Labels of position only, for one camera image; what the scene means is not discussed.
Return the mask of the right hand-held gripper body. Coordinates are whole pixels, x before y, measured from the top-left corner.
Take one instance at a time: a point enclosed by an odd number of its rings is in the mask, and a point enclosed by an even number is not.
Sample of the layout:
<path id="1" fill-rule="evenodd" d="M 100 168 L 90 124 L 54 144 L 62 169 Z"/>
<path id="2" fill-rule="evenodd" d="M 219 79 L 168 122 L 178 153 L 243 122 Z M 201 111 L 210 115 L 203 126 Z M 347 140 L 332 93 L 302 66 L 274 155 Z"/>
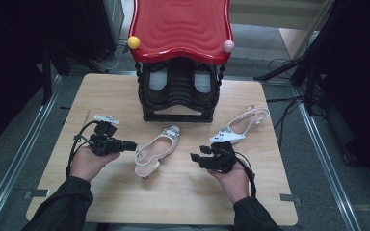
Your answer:
<path id="1" fill-rule="evenodd" d="M 211 157 L 201 157 L 200 167 L 214 169 L 220 173 L 228 173 L 236 163 L 236 153 L 233 144 L 242 140 L 245 135 L 235 135 L 222 132 L 222 129 L 209 140 L 212 148 Z"/>

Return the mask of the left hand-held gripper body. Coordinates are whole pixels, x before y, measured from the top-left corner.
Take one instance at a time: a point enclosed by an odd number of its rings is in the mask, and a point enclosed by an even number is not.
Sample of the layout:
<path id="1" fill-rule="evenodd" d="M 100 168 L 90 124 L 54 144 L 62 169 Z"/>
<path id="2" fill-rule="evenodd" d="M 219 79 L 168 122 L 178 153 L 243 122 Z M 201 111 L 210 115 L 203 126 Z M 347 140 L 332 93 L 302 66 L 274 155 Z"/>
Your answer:
<path id="1" fill-rule="evenodd" d="M 104 156 L 122 152 L 122 141 L 113 137 L 117 131 L 116 124 L 119 122 L 111 116 L 104 115 L 95 115 L 94 122 L 96 126 L 89 139 L 93 153 L 97 156 Z"/>

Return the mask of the white heeled shoe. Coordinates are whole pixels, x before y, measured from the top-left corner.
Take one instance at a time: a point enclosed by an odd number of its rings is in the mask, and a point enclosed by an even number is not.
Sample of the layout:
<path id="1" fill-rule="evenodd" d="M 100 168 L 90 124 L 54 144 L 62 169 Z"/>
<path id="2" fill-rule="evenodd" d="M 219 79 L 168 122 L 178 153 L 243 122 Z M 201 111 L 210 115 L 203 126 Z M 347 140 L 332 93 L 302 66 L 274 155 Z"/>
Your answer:
<path id="1" fill-rule="evenodd" d="M 270 111 L 268 108 L 250 105 L 242 114 L 233 118 L 227 126 L 222 129 L 222 132 L 245 135 L 252 125 L 260 124 L 262 120 L 269 115 Z"/>
<path id="2" fill-rule="evenodd" d="M 176 125 L 166 127 L 153 141 L 136 151 L 135 173 L 147 178 L 159 166 L 160 160 L 174 152 L 180 136 L 180 128 Z"/>

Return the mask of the black leather shoe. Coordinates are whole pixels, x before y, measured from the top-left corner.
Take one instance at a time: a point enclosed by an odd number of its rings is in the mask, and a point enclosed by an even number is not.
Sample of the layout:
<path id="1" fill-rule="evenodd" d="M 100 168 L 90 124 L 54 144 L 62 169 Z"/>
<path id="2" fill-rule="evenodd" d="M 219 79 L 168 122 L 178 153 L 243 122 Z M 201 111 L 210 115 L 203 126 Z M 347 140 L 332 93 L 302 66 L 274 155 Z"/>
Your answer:
<path id="1" fill-rule="evenodd" d="M 217 81 L 216 67 L 209 64 L 198 64 L 193 72 L 194 96 L 198 104 L 211 100 Z"/>
<path id="2" fill-rule="evenodd" d="M 166 62 L 151 63 L 145 66 L 145 92 L 153 103 L 167 99 L 168 66 Z"/>

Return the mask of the red and black shoe rack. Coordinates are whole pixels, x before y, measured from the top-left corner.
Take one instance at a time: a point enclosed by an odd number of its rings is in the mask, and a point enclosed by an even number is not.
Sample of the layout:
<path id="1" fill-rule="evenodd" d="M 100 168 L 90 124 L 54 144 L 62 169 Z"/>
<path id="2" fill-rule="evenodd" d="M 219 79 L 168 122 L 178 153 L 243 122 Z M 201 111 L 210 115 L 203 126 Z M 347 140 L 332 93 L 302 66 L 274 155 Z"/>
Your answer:
<path id="1" fill-rule="evenodd" d="M 135 61 L 145 121 L 210 122 L 219 101 L 225 65 L 234 49 L 230 0 L 134 0 L 128 47 Z M 145 92 L 145 66 L 166 62 L 167 99 L 153 103 Z M 198 64 L 216 67 L 211 100 L 194 99 Z"/>

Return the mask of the person's left hand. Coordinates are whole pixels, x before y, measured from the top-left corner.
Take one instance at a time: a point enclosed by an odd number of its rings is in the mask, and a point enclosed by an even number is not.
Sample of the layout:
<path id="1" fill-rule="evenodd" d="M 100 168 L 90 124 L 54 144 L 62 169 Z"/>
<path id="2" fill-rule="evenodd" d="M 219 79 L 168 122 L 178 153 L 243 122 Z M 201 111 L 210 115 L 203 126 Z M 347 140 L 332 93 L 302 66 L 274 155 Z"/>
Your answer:
<path id="1" fill-rule="evenodd" d="M 69 175 L 91 182 L 107 164 L 119 156 L 119 152 L 97 156 L 89 147 L 81 147 L 73 157 Z"/>

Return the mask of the person's right hand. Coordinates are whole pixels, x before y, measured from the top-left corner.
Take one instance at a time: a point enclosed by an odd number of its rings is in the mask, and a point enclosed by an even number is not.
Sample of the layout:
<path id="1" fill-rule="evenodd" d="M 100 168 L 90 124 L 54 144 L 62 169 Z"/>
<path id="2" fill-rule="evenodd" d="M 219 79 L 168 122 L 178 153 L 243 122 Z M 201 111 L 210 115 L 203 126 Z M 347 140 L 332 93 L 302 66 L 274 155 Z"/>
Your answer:
<path id="1" fill-rule="evenodd" d="M 208 169 L 207 172 L 219 182 L 232 204 L 249 196 L 249 179 L 239 163 L 236 163 L 228 173 L 219 173 L 213 169 Z"/>

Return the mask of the black tripod stand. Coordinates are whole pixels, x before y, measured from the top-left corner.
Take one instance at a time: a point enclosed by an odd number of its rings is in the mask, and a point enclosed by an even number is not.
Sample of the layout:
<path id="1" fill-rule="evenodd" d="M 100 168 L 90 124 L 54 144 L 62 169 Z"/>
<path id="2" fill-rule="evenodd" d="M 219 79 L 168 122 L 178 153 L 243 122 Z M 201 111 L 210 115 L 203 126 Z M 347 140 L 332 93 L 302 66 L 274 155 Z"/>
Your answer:
<path id="1" fill-rule="evenodd" d="M 313 116 L 313 96 L 316 80 L 321 75 L 320 56 L 326 37 L 327 32 L 321 30 L 317 37 L 311 44 L 308 45 L 299 58 L 289 61 L 287 64 L 284 64 L 276 70 L 270 71 L 268 74 L 254 77 L 254 80 L 268 81 L 278 76 L 282 72 L 286 72 L 287 70 L 295 67 L 295 71 L 290 79 L 290 83 L 293 87 L 299 87 L 304 82 L 304 79 L 307 79 L 304 96 L 304 108 L 311 116 Z"/>

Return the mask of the grey cabinet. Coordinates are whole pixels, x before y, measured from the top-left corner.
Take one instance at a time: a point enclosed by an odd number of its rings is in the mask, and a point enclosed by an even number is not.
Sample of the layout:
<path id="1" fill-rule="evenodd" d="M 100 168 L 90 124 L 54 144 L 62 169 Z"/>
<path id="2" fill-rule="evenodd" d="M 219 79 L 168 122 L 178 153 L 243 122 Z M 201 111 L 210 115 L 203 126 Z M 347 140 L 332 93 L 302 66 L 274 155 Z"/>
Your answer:
<path id="1" fill-rule="evenodd" d="M 114 44 L 119 42 L 124 12 L 121 0 L 103 0 Z"/>

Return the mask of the black curtain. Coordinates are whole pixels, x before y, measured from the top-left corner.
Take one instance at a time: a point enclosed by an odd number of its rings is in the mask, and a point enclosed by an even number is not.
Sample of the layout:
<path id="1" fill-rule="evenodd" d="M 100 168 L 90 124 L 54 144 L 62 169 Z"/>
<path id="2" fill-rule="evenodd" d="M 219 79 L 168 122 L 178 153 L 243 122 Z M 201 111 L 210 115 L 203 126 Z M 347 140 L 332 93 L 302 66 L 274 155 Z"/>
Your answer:
<path id="1" fill-rule="evenodd" d="M 346 132 L 341 143 L 370 168 L 370 0 L 335 0 L 314 44 L 320 87 Z"/>
<path id="2" fill-rule="evenodd" d="M 82 0 L 0 0 L 0 136 L 45 84 L 47 47 L 66 43 Z"/>

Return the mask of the beige panel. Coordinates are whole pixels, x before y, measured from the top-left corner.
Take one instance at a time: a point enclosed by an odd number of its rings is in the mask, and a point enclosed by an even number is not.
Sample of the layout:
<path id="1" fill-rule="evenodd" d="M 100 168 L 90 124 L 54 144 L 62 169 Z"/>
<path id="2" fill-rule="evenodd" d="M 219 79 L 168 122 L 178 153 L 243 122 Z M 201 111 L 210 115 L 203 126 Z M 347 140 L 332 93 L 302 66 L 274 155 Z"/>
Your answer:
<path id="1" fill-rule="evenodd" d="M 314 38 L 314 30 L 278 29 L 291 60 L 299 58 Z"/>

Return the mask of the grey table bracket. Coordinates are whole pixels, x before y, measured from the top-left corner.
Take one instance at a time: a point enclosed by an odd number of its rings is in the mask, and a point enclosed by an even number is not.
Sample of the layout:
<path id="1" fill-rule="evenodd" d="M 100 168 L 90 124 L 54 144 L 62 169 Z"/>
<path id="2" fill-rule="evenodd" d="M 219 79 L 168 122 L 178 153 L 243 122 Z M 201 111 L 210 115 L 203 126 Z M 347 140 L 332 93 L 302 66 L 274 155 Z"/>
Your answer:
<path id="1" fill-rule="evenodd" d="M 293 202 L 296 206 L 302 205 L 302 200 L 298 196 L 295 196 L 293 194 L 281 193 L 279 195 L 279 198 L 281 201 Z"/>
<path id="2" fill-rule="evenodd" d="M 23 197 L 25 199 L 33 199 L 35 197 L 47 197 L 50 193 L 50 190 L 48 189 L 30 189 L 25 192 Z"/>

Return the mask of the black stand post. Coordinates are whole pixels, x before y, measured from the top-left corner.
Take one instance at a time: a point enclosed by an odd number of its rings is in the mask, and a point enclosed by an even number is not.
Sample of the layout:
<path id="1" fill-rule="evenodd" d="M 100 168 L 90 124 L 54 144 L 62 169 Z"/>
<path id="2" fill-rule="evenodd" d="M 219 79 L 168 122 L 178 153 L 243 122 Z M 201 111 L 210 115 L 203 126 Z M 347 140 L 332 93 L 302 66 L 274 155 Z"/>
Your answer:
<path id="1" fill-rule="evenodd" d="M 52 95 L 52 78 L 49 47 L 46 46 L 42 51 L 42 75 L 43 75 L 43 98 L 42 105 L 46 105 Z"/>

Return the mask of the metal floor rail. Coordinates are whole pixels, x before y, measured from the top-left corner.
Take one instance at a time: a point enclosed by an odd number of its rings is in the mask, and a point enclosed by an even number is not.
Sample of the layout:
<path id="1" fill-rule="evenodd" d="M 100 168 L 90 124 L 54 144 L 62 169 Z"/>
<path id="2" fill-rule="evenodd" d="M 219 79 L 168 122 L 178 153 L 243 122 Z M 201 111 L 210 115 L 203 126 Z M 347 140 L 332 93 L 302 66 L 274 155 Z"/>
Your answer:
<path id="1" fill-rule="evenodd" d="M 31 127 L 29 128 L 21 145 L 17 149 L 11 164 L 9 165 L 3 179 L 0 182 L 0 212 L 12 191 L 18 175 L 23 169 L 31 153 L 32 147 L 34 146 L 45 121 L 52 111 L 52 108 L 58 98 L 62 83 L 63 77 L 57 75 L 51 84 L 53 94 L 48 98 L 48 101 L 40 107 L 40 110 L 38 111 Z"/>
<path id="2" fill-rule="evenodd" d="M 315 120 L 307 112 L 304 103 L 301 103 L 299 108 L 347 231 L 362 231 L 354 207 L 331 161 L 329 151 L 319 133 Z"/>

